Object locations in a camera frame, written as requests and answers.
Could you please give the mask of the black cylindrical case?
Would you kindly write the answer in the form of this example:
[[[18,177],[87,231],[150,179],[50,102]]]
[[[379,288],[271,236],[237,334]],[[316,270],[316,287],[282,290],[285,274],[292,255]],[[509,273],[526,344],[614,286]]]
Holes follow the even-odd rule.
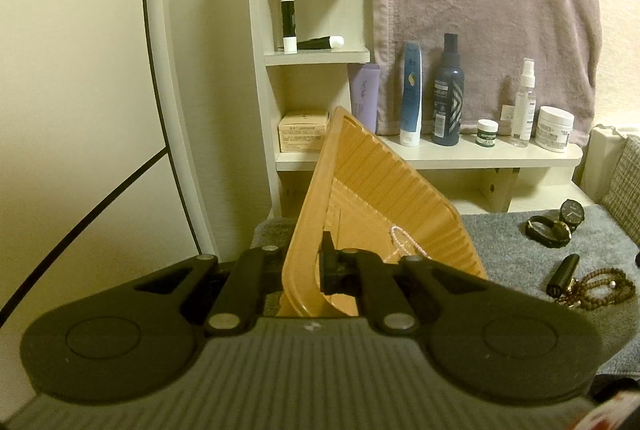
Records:
[[[559,299],[570,289],[580,257],[578,254],[570,254],[565,257],[551,276],[546,286],[546,294],[552,299]]]

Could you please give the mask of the small gold chain jewelry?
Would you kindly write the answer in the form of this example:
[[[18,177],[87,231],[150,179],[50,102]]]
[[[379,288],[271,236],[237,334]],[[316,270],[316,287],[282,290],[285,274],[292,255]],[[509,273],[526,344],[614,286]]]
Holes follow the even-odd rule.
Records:
[[[561,306],[566,306],[567,309],[580,309],[582,307],[582,296],[580,294],[562,294],[555,302]]]

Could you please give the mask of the orange plastic tray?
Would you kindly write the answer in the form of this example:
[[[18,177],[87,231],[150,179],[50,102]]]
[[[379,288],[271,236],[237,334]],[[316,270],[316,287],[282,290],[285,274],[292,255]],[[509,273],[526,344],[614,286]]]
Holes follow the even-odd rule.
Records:
[[[414,246],[485,277],[454,205],[343,107],[334,110],[283,263],[280,315],[355,316],[355,302],[320,290],[322,234],[337,249],[370,250],[396,263]]]

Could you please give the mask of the grey fluffy mat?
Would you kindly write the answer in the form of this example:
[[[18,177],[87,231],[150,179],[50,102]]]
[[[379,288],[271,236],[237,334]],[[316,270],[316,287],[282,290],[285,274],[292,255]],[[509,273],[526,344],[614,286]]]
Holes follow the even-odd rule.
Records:
[[[465,214],[463,224],[493,282],[546,300],[546,286],[569,254],[578,254],[578,277],[599,268],[620,268],[634,284],[639,268],[637,245],[602,206],[587,206],[586,220],[564,248],[548,248],[525,235],[530,212]],[[605,375],[639,377],[639,299],[579,312],[603,340]]]

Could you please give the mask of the grey plaid pillow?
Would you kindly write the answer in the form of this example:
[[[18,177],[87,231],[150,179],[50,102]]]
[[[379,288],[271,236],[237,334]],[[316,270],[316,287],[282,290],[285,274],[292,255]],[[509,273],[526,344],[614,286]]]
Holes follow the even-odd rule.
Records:
[[[627,138],[601,204],[636,245],[639,245],[640,230],[639,197],[639,137],[631,135]]]

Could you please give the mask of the large white cream jar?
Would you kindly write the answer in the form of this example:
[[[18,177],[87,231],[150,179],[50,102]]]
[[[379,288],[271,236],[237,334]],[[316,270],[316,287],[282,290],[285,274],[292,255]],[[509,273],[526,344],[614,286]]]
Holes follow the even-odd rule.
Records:
[[[535,131],[536,144],[550,152],[564,152],[573,132],[574,120],[574,115],[567,110],[541,106]]]

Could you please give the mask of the small cardboard box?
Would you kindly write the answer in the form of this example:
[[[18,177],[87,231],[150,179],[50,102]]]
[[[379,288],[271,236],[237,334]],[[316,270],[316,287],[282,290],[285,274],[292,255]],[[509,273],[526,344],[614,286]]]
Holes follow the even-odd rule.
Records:
[[[317,153],[326,138],[330,115],[326,110],[288,112],[278,125],[282,153]]]

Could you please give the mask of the clear spray bottle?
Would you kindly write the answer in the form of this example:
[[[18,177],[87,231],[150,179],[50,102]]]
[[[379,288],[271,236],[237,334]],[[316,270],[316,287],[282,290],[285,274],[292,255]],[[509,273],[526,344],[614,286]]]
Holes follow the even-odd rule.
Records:
[[[532,134],[537,101],[535,86],[535,61],[525,57],[511,120],[511,142],[518,147],[526,147]]]

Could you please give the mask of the small green white jar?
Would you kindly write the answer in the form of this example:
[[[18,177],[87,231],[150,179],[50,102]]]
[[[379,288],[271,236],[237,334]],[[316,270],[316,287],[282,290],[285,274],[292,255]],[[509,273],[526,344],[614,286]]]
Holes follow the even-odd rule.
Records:
[[[494,147],[496,144],[498,130],[499,124],[495,120],[477,120],[475,142],[477,142],[479,146]]]

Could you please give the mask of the white blue cream tube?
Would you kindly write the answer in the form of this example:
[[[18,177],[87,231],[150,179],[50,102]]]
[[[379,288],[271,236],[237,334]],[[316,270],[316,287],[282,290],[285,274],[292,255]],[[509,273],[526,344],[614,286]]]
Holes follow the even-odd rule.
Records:
[[[406,42],[404,49],[404,78],[400,109],[399,141],[402,146],[420,143],[422,128],[422,51],[419,43]]]

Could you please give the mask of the lilac cosmetic tube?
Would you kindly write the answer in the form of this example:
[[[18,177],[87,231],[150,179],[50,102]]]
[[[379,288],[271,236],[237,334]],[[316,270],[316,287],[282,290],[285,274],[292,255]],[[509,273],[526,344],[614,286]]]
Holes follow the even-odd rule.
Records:
[[[378,64],[347,65],[352,116],[372,133],[376,132],[378,121],[380,73]]]

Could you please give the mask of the dark blue spray bottle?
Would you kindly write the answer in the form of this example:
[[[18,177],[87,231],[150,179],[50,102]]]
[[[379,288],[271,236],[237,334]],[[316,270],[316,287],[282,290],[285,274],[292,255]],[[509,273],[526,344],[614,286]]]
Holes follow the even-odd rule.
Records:
[[[458,35],[444,34],[444,49],[434,80],[434,127],[432,141],[441,146],[459,142],[463,108],[464,73]]]

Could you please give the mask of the lying black white tube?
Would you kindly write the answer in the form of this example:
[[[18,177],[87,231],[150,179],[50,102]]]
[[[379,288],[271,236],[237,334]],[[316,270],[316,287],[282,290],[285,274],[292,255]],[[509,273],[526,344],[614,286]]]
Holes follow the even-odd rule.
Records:
[[[302,51],[315,50],[336,50],[341,49],[345,44],[345,40],[338,34],[330,34],[329,36],[317,37],[297,42],[297,49]]]

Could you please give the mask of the upright black white tube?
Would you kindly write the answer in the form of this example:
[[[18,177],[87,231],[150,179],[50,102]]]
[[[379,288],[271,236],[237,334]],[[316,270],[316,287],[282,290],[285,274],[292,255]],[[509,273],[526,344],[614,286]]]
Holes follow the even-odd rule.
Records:
[[[280,0],[280,3],[283,52],[285,54],[295,54],[297,52],[295,0]]]

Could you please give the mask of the mauve hanging towel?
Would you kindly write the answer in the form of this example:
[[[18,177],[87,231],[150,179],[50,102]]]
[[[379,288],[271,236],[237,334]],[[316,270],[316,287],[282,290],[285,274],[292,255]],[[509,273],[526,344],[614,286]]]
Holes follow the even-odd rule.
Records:
[[[434,126],[434,79],[445,34],[459,39],[465,75],[462,125],[498,119],[513,103],[524,60],[535,63],[540,104],[574,117],[570,140],[585,145],[594,118],[602,46],[599,0],[372,0],[373,53],[381,68],[376,130],[400,128],[402,56],[418,42],[423,131]]]

